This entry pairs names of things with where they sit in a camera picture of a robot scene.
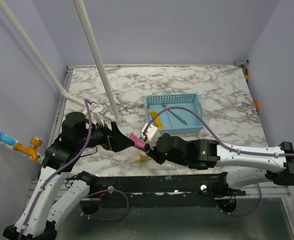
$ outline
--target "blue basket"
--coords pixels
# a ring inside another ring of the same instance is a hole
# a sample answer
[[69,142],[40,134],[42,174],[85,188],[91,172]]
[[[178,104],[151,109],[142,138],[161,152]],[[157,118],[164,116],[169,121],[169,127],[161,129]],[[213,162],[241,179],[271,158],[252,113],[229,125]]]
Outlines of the blue basket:
[[[196,93],[182,93],[182,94],[167,94],[167,95],[152,95],[145,98],[145,107],[146,107],[146,122],[148,123],[151,120],[149,111],[158,111],[160,112],[164,108],[161,106],[162,103],[165,103],[167,107],[185,107],[196,114],[200,115],[203,120],[202,106],[200,103],[200,97]],[[170,112],[166,111],[162,113],[159,118],[162,124],[162,129],[160,133],[164,134],[190,134],[198,133],[204,127],[203,124],[191,113],[184,111],[182,109],[171,109],[172,112],[180,116],[188,124],[185,125],[180,122],[175,116]],[[171,127],[168,113],[174,127]]]

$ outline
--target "white wall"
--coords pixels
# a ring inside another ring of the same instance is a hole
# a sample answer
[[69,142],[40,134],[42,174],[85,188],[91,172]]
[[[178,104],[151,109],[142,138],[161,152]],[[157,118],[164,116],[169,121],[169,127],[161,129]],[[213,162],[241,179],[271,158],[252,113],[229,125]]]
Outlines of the white wall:
[[[94,60],[72,0],[32,0],[67,65]],[[245,60],[279,0],[86,0],[105,64]]]
[[250,60],[249,87],[268,143],[294,143],[294,0],[281,0]]
[[[29,1],[8,0],[58,79],[65,76],[64,62]],[[51,132],[59,93],[0,11],[0,130],[24,145],[33,136],[44,139],[44,152]],[[29,183],[39,165],[0,145],[0,239],[4,228],[22,213]]]

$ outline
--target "marble surface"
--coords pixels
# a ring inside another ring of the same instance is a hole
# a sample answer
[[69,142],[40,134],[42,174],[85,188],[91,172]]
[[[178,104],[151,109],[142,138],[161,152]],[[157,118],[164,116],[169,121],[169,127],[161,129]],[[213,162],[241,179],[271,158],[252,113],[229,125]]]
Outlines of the marble surface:
[[[255,110],[242,70],[235,66],[113,66],[106,72],[119,107],[126,135],[139,135],[145,124],[144,98],[148,95],[198,93],[209,127],[224,141],[241,146],[265,147],[267,141]],[[108,99],[96,68],[75,68],[69,92],[99,103]],[[83,111],[77,103],[67,101],[64,116]],[[213,139],[206,129],[181,135],[186,140]],[[93,152],[87,149],[84,154]],[[95,155],[81,158],[72,173],[87,171],[97,176],[154,176],[208,174],[239,170],[240,167],[216,167],[208,170],[188,169],[174,163],[162,165],[153,160],[135,163],[136,149],[119,153],[98,147]]]

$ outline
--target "white pipe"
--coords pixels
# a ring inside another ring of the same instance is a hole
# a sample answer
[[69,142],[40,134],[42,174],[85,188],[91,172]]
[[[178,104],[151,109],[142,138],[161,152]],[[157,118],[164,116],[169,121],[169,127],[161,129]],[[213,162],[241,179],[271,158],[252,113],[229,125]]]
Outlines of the white pipe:
[[[31,41],[31,39],[29,38],[29,36],[27,35],[27,33],[25,32],[25,30],[22,28],[22,26],[20,25],[20,23],[18,22],[18,20],[16,19],[16,17],[13,15],[13,13],[11,12],[11,10],[9,9],[9,7],[7,6],[7,4],[4,2],[4,0],[0,0],[0,9],[2,10],[2,12],[5,14],[5,16],[7,17],[7,19],[10,21],[10,23],[12,24],[12,26],[16,29],[17,33],[20,35],[20,37],[22,38],[22,40],[26,43],[26,45],[28,46],[28,48],[30,49],[30,51],[33,53],[33,55],[35,56],[35,58],[38,60],[38,62],[41,64],[41,66],[43,67],[43,69],[46,71],[46,73],[49,75],[49,77],[51,78],[51,80],[53,81],[53,83],[57,86],[57,88],[59,89],[60,94],[71,100],[74,101],[82,106],[85,106],[85,103],[82,99],[76,98],[74,96],[72,96],[71,94],[69,94],[64,88],[63,86],[60,84],[59,80],[57,79],[57,77],[55,76],[55,74],[53,73],[53,71],[51,70],[51,68],[49,67],[49,65],[47,64],[47,62],[45,61],[45,59],[42,57],[42,55],[40,54],[40,52],[38,51],[38,49],[36,48],[36,46],[33,44],[33,42]],[[97,105],[96,104],[92,104],[91,108],[94,109]],[[114,121],[114,117],[107,113],[105,115],[106,118]]]
[[114,114],[114,116],[116,118],[116,122],[119,123],[121,121],[119,111],[118,111],[118,108],[116,106],[115,99],[113,98],[113,95],[112,95],[111,87],[110,87],[110,84],[109,84],[109,81],[108,81],[108,77],[107,77],[107,74],[106,74],[106,71],[105,71],[105,67],[104,67],[103,62],[102,62],[102,58],[101,58],[101,55],[100,55],[100,52],[99,52],[99,49],[98,49],[98,45],[97,45],[95,36],[93,34],[93,30],[92,30],[92,27],[91,27],[91,24],[90,24],[90,21],[89,21],[89,17],[88,17],[85,5],[83,3],[83,0],[73,0],[73,3],[75,5],[75,7],[76,7],[76,10],[77,10],[81,25],[82,25],[83,30],[85,32],[86,38],[88,40],[88,43],[89,43],[93,58],[94,58],[94,60],[96,62],[97,69],[98,69],[98,72],[100,74],[102,84],[103,84],[103,86],[105,88],[105,91],[107,93],[111,109],[112,109],[113,114]]

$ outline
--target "yellow valve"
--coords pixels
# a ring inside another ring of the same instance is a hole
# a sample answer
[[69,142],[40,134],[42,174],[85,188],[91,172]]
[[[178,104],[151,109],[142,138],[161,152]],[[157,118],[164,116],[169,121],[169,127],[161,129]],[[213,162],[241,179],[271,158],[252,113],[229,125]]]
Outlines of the yellow valve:
[[42,140],[38,137],[33,137],[30,140],[30,145],[29,147],[24,147],[21,143],[16,143],[13,146],[13,149],[15,151],[22,152],[23,154],[30,156],[31,160],[33,162],[36,162],[38,160],[38,154],[37,154],[37,148],[42,145]]

